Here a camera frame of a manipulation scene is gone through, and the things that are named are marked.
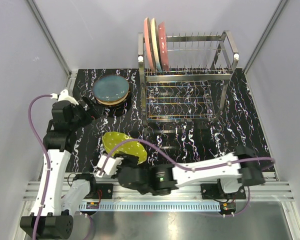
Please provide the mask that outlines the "green dotted scalloped plate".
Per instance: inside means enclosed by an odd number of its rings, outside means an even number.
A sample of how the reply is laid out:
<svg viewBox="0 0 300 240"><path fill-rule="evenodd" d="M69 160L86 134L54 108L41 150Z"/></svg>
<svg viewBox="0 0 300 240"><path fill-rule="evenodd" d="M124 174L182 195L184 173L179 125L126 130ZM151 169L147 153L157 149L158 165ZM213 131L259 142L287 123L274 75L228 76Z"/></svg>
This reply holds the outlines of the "green dotted scalloped plate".
<svg viewBox="0 0 300 240"><path fill-rule="evenodd" d="M111 152L116 145L128 139L132 139L132 137L116 131L106 132L101 138L104 150L107 154ZM138 157L138 164L144 163L148 157L146 149L137 141L131 141L121 145L112 156L119 152Z"/></svg>

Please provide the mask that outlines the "cream and blue plate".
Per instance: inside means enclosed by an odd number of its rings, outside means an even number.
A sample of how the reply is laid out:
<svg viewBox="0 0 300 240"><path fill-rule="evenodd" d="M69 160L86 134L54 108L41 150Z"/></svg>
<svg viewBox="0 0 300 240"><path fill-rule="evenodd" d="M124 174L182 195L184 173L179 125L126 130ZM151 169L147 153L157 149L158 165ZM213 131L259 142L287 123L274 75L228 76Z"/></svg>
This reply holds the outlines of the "cream and blue plate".
<svg viewBox="0 0 300 240"><path fill-rule="evenodd" d="M152 41L152 48L153 48L156 70L158 72L161 72L162 66L161 66L161 57L160 57L160 49L159 49L158 28L157 28L157 23L155 18L152 18L150 21L150 30L151 30L151 41Z"/></svg>

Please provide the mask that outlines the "pink dotted scalloped plate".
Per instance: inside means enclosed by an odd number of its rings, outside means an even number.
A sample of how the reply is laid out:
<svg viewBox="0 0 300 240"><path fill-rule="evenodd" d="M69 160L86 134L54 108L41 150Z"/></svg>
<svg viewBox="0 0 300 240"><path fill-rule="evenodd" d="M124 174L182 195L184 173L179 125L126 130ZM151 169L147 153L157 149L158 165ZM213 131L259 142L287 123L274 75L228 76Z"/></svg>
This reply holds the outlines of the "pink dotted scalloped plate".
<svg viewBox="0 0 300 240"><path fill-rule="evenodd" d="M161 68L163 71L168 72L170 70L170 66L169 66L169 57L168 57L168 50L167 50L166 28L164 22L161 22L158 25L158 40L159 40Z"/></svg>

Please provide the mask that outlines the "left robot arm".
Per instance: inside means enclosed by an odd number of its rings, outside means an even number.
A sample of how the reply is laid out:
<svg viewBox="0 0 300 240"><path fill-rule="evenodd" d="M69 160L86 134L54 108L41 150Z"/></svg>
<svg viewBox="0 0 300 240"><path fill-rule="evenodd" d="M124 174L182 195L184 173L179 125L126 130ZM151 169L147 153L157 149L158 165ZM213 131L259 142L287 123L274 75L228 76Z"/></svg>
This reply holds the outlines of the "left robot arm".
<svg viewBox="0 0 300 240"><path fill-rule="evenodd" d="M74 214L83 199L101 196L92 173L75 175L70 189L63 195L63 182L71 152L76 142L76 131L100 117L96 105L87 97L84 109L73 97L51 93L52 119L46 135L41 139L33 125L28 107L30 127L43 150L43 170L39 190L29 216L20 220L21 229L34 240L67 240L73 229Z"/></svg>

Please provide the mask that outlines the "teal plate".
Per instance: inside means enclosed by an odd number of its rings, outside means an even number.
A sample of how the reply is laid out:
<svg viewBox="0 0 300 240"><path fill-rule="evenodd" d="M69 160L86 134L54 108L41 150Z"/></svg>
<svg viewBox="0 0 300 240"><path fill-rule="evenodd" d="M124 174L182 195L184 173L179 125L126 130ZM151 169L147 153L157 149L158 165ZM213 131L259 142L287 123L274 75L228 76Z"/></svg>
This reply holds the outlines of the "teal plate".
<svg viewBox="0 0 300 240"><path fill-rule="evenodd" d="M92 87L92 93L102 102L115 102L126 96L129 82L119 75L106 75L98 79Z"/></svg>

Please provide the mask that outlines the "tan yellow plate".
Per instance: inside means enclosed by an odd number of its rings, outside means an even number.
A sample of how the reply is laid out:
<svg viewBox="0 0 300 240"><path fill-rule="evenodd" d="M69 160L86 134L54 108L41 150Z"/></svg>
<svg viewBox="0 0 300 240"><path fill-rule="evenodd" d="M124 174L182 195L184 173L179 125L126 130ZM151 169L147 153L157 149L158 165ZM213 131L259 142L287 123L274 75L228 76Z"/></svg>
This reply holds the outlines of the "tan yellow plate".
<svg viewBox="0 0 300 240"><path fill-rule="evenodd" d="M118 93L114 93L110 96L96 96L95 99L98 103L106 105L106 106L113 106L123 102L127 97L130 91L119 91Z"/></svg>

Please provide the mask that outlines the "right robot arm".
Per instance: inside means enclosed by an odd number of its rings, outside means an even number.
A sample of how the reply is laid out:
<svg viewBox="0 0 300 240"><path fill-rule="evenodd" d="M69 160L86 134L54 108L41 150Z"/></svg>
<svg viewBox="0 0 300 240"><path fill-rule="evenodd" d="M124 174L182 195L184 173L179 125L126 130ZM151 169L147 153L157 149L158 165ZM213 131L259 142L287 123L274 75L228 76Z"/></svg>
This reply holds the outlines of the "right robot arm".
<svg viewBox="0 0 300 240"><path fill-rule="evenodd" d="M124 188L153 196L169 195L173 190L196 182L219 181L216 192L223 199L229 198L240 187L265 183L254 151L244 146L218 158L188 164L170 163L147 168L121 164L114 177Z"/></svg>

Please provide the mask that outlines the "cream and pink plate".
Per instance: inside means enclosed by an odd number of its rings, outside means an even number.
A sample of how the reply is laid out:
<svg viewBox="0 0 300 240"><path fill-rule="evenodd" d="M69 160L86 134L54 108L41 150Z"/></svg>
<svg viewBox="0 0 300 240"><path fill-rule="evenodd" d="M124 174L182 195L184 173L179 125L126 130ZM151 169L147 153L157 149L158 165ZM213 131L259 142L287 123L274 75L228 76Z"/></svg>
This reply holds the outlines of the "cream and pink plate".
<svg viewBox="0 0 300 240"><path fill-rule="evenodd" d="M143 33L144 33L144 43L146 48L146 54L147 54L147 60L148 60L148 66L152 72L156 71L155 63L153 60L153 54L152 54L152 44L150 42L151 40L151 25L150 20L148 17L144 19L143 22Z"/></svg>

